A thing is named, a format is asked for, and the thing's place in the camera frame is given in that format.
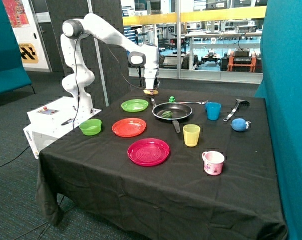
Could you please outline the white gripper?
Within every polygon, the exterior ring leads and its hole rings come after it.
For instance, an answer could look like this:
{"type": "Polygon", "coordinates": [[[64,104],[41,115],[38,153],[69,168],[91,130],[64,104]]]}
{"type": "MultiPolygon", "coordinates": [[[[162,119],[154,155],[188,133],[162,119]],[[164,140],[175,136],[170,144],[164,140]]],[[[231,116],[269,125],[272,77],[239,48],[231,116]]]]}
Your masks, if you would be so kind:
{"type": "Polygon", "coordinates": [[[145,89],[146,90],[154,90],[159,86],[158,77],[158,69],[150,69],[146,68],[144,70],[144,79],[145,79],[145,89]]]}

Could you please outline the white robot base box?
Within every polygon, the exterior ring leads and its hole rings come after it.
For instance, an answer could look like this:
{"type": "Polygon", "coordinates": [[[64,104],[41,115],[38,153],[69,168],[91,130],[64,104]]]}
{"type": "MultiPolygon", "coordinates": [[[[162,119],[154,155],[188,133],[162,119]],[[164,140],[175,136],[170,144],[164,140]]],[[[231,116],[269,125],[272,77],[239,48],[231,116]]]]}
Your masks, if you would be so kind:
{"type": "Polygon", "coordinates": [[[76,103],[73,97],[65,96],[27,112],[30,124],[24,134],[36,159],[41,150],[101,111],[77,110],[76,103]]]}

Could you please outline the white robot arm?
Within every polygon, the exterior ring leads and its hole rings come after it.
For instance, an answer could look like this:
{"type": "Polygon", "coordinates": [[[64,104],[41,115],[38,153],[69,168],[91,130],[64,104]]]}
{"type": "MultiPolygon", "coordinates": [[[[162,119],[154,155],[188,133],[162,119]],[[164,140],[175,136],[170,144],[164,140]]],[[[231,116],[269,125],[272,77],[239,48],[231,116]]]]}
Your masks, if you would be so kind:
{"type": "Polygon", "coordinates": [[[129,62],[144,66],[145,89],[153,91],[159,85],[159,50],[155,45],[137,45],[117,31],[107,21],[89,13],[83,19],[69,19],[62,24],[60,43],[65,64],[74,72],[62,80],[63,88],[75,99],[74,106],[80,113],[92,113],[93,103],[85,87],[93,83],[95,76],[83,60],[80,41],[92,36],[105,44],[117,45],[129,52],[129,62]]]}

